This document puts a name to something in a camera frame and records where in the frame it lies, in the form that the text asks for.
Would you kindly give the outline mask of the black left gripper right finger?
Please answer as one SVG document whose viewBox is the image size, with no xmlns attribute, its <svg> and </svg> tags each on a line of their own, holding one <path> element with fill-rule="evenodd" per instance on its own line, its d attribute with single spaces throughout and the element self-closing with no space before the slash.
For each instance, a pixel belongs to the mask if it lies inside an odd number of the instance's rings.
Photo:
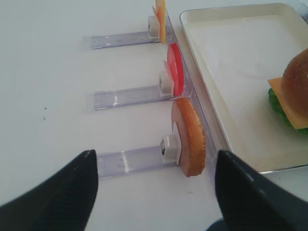
<svg viewBox="0 0 308 231">
<path fill-rule="evenodd" d="M 230 151 L 218 152 L 215 193 L 230 231 L 306 231 L 308 203 Z"/>
</svg>

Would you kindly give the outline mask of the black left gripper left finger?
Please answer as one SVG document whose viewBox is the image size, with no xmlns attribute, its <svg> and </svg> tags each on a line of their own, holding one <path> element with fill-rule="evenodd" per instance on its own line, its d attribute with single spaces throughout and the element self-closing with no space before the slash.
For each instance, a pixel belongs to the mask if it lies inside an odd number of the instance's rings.
<svg viewBox="0 0 308 231">
<path fill-rule="evenodd" d="M 97 191 L 97 155 L 84 151 L 40 185 L 2 205 L 0 229 L 83 231 Z"/>
</svg>

